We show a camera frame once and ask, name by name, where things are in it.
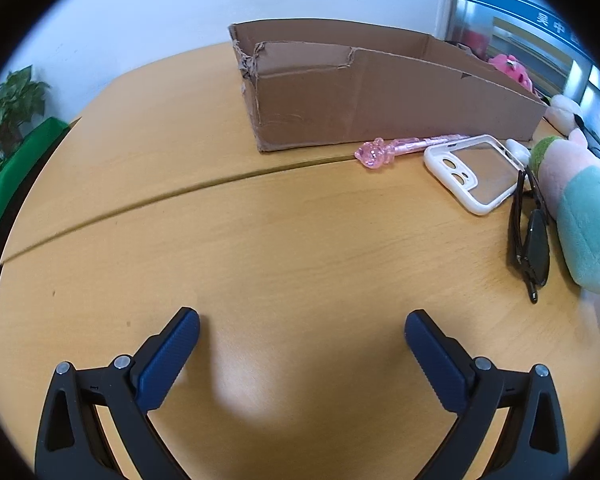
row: white phone case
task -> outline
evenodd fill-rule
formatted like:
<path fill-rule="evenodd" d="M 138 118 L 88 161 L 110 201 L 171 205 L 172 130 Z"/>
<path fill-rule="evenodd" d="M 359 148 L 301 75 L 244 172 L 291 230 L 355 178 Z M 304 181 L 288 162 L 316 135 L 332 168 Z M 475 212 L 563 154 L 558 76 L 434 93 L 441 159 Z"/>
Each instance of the white phone case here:
<path fill-rule="evenodd" d="M 486 215 L 516 189 L 524 166 L 489 135 L 429 146 L 427 169 L 471 213 Z"/>

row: stuffed animal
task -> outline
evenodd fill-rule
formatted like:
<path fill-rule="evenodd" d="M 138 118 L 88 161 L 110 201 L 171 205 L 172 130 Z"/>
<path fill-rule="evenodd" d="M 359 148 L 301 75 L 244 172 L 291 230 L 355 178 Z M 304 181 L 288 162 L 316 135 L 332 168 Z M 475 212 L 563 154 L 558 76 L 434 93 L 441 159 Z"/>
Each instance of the stuffed animal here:
<path fill-rule="evenodd" d="M 576 101 L 560 94 L 554 95 L 550 103 L 544 111 L 544 118 L 561 134 L 568 137 L 578 127 L 574 115 L 582 117 L 580 106 Z"/>
<path fill-rule="evenodd" d="M 576 128 L 569 140 L 540 140 L 531 151 L 530 167 L 558 226 L 573 280 L 600 294 L 600 160 Z"/>
<path fill-rule="evenodd" d="M 489 61 L 501 72 L 507 74 L 513 80 L 519 82 L 524 88 L 530 92 L 534 91 L 534 86 L 531 83 L 531 79 L 526 74 L 526 68 L 520 63 L 515 56 L 506 56 L 506 54 L 498 54 L 496 57 L 492 57 Z"/>

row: silver screw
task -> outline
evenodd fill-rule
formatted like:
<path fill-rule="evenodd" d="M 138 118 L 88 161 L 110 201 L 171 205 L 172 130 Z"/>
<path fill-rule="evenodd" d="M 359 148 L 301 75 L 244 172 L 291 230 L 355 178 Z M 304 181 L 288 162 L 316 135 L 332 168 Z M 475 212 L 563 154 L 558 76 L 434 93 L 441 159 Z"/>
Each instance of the silver screw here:
<path fill-rule="evenodd" d="M 491 361 L 486 357 L 477 357 L 474 359 L 474 363 L 478 370 L 491 370 Z"/>
<path fill-rule="evenodd" d="M 59 375 L 65 374 L 69 371 L 70 365 L 67 361 L 62 361 L 61 363 L 58 363 L 58 366 L 56 367 L 56 373 Z"/>
<path fill-rule="evenodd" d="M 113 365 L 118 370 L 122 370 L 122 368 L 128 367 L 130 362 L 131 357 L 129 357 L 128 355 L 119 355 L 118 357 L 116 357 L 116 360 L 113 361 Z"/>
<path fill-rule="evenodd" d="M 547 377 L 547 375 L 549 375 L 549 368 L 547 368 L 544 365 L 536 365 L 536 374 L 538 374 L 540 377 Z"/>

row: sunglasses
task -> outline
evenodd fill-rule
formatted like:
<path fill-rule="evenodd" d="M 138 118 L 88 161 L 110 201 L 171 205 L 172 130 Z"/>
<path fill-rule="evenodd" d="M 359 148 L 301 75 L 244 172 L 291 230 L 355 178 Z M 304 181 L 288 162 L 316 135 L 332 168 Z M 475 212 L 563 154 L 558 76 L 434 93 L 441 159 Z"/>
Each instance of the sunglasses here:
<path fill-rule="evenodd" d="M 530 190 L 525 190 L 525 177 L 528 177 Z M 526 236 L 522 240 L 522 202 L 530 197 L 536 202 L 526 225 Z M 544 286 L 549 277 L 549 241 L 546 226 L 549 215 L 544 199 L 538 188 L 538 181 L 529 168 L 518 172 L 518 186 L 513 193 L 513 204 L 509 216 L 509 240 L 512 247 L 512 260 L 522 272 L 531 303 L 538 302 L 538 286 Z"/>

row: wooden table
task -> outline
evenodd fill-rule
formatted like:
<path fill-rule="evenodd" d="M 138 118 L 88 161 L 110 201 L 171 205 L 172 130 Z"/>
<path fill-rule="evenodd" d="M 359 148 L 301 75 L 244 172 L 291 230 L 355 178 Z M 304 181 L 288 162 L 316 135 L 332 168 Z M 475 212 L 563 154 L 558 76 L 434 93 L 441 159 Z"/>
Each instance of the wooden table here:
<path fill-rule="evenodd" d="M 108 364 L 189 305 L 200 342 L 150 416 L 192 478 L 412 478 L 454 420 L 402 337 L 416 308 L 499 367 L 547 364 L 577 459 L 600 424 L 600 298 L 555 229 L 532 305 L 506 264 L 509 202 L 472 216 L 417 154 L 375 172 L 352 146 L 260 155 L 241 99 L 226 44 L 153 63 L 43 170 L 0 279 L 0 419 L 24 456 L 58 362 Z"/>

